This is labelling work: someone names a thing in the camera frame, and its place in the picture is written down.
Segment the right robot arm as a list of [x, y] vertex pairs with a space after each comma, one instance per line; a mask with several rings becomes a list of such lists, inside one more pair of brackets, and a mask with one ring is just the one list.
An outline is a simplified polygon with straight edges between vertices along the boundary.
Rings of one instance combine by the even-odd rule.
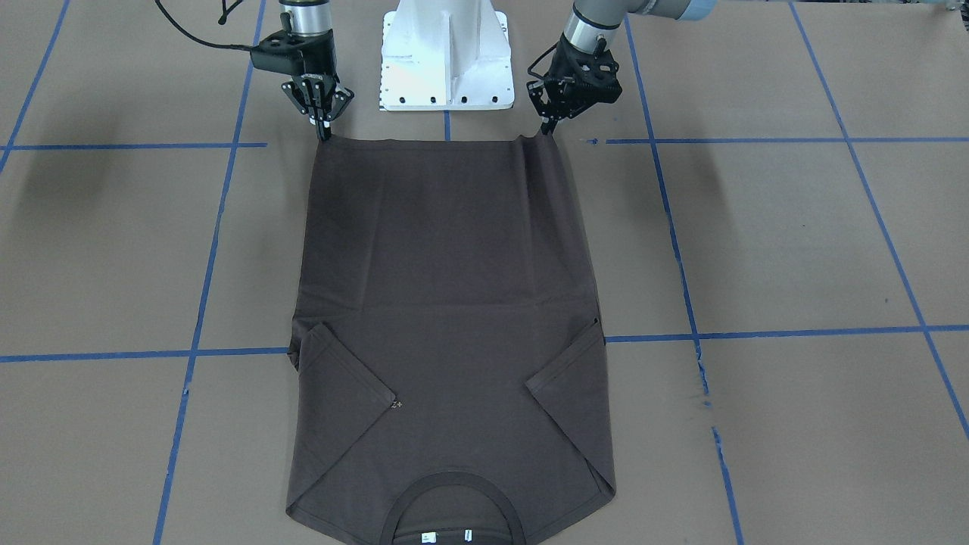
[[284, 96], [308, 118], [319, 141], [332, 137], [330, 124], [354, 99], [337, 75], [335, 31], [329, 1], [280, 1], [280, 31], [250, 51], [254, 69], [290, 76]]

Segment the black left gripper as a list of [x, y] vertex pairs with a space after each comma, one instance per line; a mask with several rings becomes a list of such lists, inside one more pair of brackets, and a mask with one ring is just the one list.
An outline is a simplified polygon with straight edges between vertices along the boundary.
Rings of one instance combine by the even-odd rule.
[[561, 38], [528, 66], [528, 75], [534, 80], [526, 89], [542, 117], [543, 135], [553, 134], [560, 120], [572, 120], [595, 104], [616, 103], [622, 93], [618, 63], [604, 38], [591, 53]]

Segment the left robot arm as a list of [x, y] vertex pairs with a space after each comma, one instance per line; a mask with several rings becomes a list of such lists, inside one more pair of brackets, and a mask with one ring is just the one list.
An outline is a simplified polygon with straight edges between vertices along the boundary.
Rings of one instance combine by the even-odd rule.
[[573, 2], [557, 42], [528, 67], [526, 89], [542, 118], [541, 133], [553, 134], [560, 121], [619, 100], [619, 65], [610, 46], [628, 15], [695, 21], [715, 6], [714, 1]]

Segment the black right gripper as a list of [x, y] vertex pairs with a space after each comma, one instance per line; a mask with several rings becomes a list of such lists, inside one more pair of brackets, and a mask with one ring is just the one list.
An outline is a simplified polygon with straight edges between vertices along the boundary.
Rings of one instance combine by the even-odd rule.
[[[338, 83], [335, 31], [318, 36], [302, 36], [284, 30], [270, 34], [250, 49], [254, 69], [283, 73], [290, 82], [281, 83], [284, 96], [315, 127], [319, 141], [332, 137], [332, 122], [352, 104], [354, 93]], [[319, 93], [321, 80], [333, 90], [324, 107]]]

